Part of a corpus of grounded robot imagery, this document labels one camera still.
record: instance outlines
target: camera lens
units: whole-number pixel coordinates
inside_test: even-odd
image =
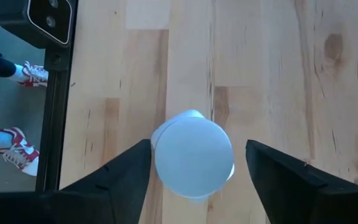
[[[56,21],[52,16],[47,16],[47,24],[49,27],[54,28],[56,26]]]
[[[49,4],[54,8],[59,6],[58,0],[49,0]]]

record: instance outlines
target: white sock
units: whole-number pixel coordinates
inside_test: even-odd
[[[12,146],[12,136],[0,131],[0,149],[10,148]]]
[[[16,64],[15,66],[16,66],[16,71],[11,77],[9,77],[9,79],[20,83],[27,81],[29,78],[23,74],[23,66],[16,65]]]

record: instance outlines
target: sneaker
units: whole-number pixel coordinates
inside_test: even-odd
[[[25,82],[18,82],[18,84],[26,87],[47,86],[48,71],[43,66],[31,65],[25,62],[23,65],[23,74],[29,79]]]
[[[19,170],[31,176],[37,176],[39,151],[29,144],[19,128],[0,129],[0,132],[12,136],[12,146],[0,149],[5,162],[13,163]]]

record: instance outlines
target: gray floor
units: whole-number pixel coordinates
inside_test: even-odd
[[[44,50],[36,49],[0,27],[0,53],[22,64],[43,64]],[[37,149],[40,145],[45,89],[24,88],[0,78],[0,128],[17,126]],[[35,178],[23,174],[0,156],[0,192],[34,190]]]

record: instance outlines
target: black metal frame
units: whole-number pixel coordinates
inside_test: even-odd
[[[35,191],[58,190],[63,155],[63,141],[70,88],[78,0],[70,0],[73,7],[71,42],[67,48],[51,45],[46,48],[44,67],[49,71],[42,126],[39,167]]]

